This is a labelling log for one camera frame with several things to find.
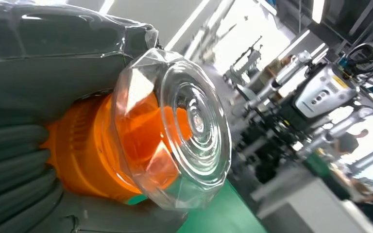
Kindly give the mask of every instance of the green floor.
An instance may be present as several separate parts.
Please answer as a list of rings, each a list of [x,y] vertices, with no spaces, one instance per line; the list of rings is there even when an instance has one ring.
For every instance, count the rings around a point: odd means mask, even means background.
[[[178,233],[266,233],[229,182],[201,211],[193,211]]]

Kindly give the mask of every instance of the plastic dome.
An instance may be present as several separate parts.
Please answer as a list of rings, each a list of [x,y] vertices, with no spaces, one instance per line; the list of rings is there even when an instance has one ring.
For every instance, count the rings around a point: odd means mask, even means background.
[[[196,64],[150,49],[121,72],[111,114],[118,162],[109,163],[162,208],[205,207],[224,184],[231,136],[215,87]]]

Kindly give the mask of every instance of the transparent plastic film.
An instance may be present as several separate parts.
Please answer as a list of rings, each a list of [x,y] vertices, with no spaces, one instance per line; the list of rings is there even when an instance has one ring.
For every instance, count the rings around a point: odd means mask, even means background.
[[[225,182],[230,133],[213,84],[194,63],[150,49],[120,75],[111,167],[164,209],[203,208]]]
[[[150,24],[61,0],[0,1],[0,62],[35,57],[141,56],[157,45]]]

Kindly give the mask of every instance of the yellow warning label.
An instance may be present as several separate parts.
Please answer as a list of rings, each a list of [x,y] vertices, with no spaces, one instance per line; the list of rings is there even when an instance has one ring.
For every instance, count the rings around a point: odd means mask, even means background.
[[[344,83],[343,80],[341,80],[337,75],[334,75],[334,80],[338,82],[339,85],[341,85],[343,88],[348,88],[348,85]]]

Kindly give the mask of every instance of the gray plastic wrap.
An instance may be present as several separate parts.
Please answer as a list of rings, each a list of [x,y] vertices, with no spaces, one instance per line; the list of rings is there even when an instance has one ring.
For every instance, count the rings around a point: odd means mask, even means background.
[[[116,54],[135,58],[155,47],[157,40],[158,31],[150,24],[59,1],[0,1],[0,61]]]

